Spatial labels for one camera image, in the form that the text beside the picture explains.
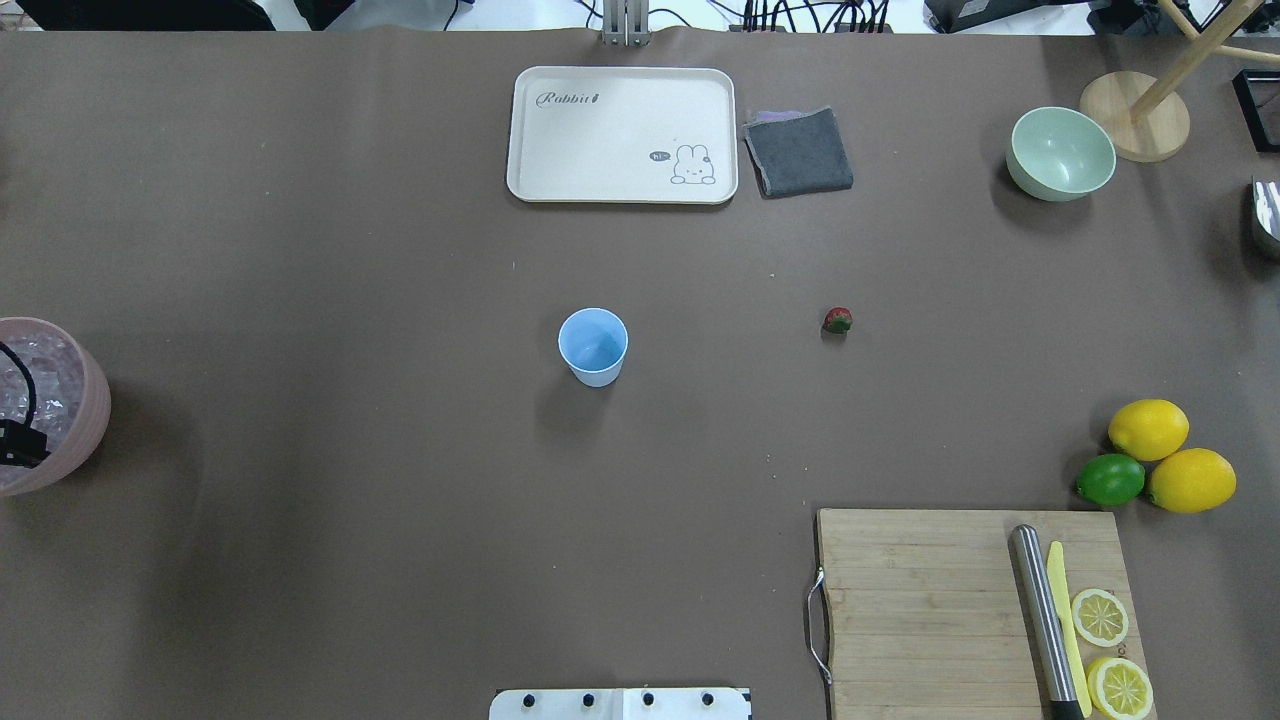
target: lemon slice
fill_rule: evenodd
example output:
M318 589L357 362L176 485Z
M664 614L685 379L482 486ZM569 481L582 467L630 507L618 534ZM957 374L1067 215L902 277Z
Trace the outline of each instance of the lemon slice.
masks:
M1129 611L1120 598L1098 588L1075 596L1071 620L1080 637L1098 647L1115 647L1129 634Z
M1087 683L1093 706L1111 720L1142 720L1151 714L1151 679L1124 657L1094 660Z

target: black connector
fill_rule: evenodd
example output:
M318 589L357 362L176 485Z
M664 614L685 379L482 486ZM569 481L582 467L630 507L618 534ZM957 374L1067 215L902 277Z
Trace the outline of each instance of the black connector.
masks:
M0 465L35 468L49 457L49 437L17 420L0 420Z

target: lime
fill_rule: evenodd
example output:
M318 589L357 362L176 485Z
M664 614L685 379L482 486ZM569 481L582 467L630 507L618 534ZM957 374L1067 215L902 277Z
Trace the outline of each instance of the lime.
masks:
M1183 450L1151 471L1147 495L1172 512L1210 510L1235 495L1235 469L1212 450Z
M1151 715L1151 678L1132 660L1100 657L1089 664L1089 697L1111 720L1142 720Z
M1075 492L1098 505L1124 505L1138 497L1147 471L1133 457L1112 452L1100 455L1080 470Z
M1116 450L1143 462L1167 457L1187 442L1190 423L1167 400L1139 400L1111 418L1107 437Z
M1082 638L1098 647L1115 647L1129 634L1129 611L1119 597L1098 588L1075 596L1071 621Z

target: knife blade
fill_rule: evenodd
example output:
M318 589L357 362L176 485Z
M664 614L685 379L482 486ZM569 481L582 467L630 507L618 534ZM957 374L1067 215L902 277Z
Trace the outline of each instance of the knife blade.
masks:
M1039 534L1030 525L1018 525L1012 533L1014 552L1023 577L1023 593L1030 611L1036 644L1041 652L1041 669L1048 685L1050 711L1053 720L1084 720L1080 703L1075 700L1075 683L1066 665L1062 647L1062 628L1053 611L1053 593L1044 573Z
M1075 684L1075 700L1080 703L1080 715L1093 715L1093 700L1089 698L1084 682L1084 662L1080 661L1080 643L1075 637L1075 624L1071 621L1071 594L1066 587L1066 561L1062 559L1062 543L1048 543L1048 557L1044 560L1048 573L1048 588L1053 593L1053 610L1062 625L1062 644L1066 646L1066 664L1071 666L1071 683Z

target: wooden cutting board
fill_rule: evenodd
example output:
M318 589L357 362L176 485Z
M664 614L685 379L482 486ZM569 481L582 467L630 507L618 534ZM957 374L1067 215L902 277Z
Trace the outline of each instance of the wooden cutting board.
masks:
M1009 542L1021 523L1039 532L1042 556L1062 542L1073 598L1103 588L1129 610L1120 646L1080 639L1084 666L1124 656L1147 667L1110 512L823 509L833 720L1048 717Z

